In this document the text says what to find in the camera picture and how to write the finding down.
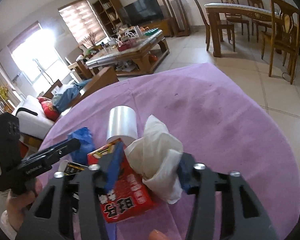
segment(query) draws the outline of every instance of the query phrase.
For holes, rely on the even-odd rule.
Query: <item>sleeve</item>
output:
[[[9,239],[14,240],[17,232],[12,228],[8,221],[7,211],[4,211],[1,215],[2,229]]]

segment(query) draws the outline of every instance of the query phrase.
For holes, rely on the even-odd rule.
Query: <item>window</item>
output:
[[[58,79],[69,74],[69,69],[53,47],[54,36],[50,30],[39,30],[33,25],[30,32],[23,31],[9,45],[12,58],[39,94],[47,91]]]
[[[89,33],[97,33],[96,43],[106,38],[88,0],[78,0],[59,8],[59,13],[76,41],[81,45]]]

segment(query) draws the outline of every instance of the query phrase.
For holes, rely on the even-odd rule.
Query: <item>human hand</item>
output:
[[[15,231],[19,231],[24,219],[23,208],[33,203],[38,195],[42,191],[41,182],[36,179],[35,181],[35,192],[28,191],[19,196],[12,196],[12,191],[9,192],[7,198],[7,216],[8,222]]]
[[[169,240],[164,233],[158,230],[153,230],[149,235],[149,240]]]

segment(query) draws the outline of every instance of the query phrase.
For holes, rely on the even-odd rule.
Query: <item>wooden coffee table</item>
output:
[[[160,49],[153,49],[155,45],[159,45]],[[149,61],[149,52],[156,55],[156,62]],[[138,65],[137,69],[130,72],[117,71],[117,76],[138,76],[152,74],[163,58],[169,54],[167,41],[163,36],[162,30],[157,31],[151,36],[138,38],[137,43],[131,49],[118,51],[118,49],[103,49],[86,62],[88,68],[92,71],[93,68],[99,66],[107,66],[119,61],[132,60]]]

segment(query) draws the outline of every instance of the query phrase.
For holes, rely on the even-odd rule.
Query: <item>white napkin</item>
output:
[[[131,168],[158,197],[169,204],[180,199],[182,189],[176,171],[183,146],[163,122],[149,116],[143,138],[130,144],[125,154]]]

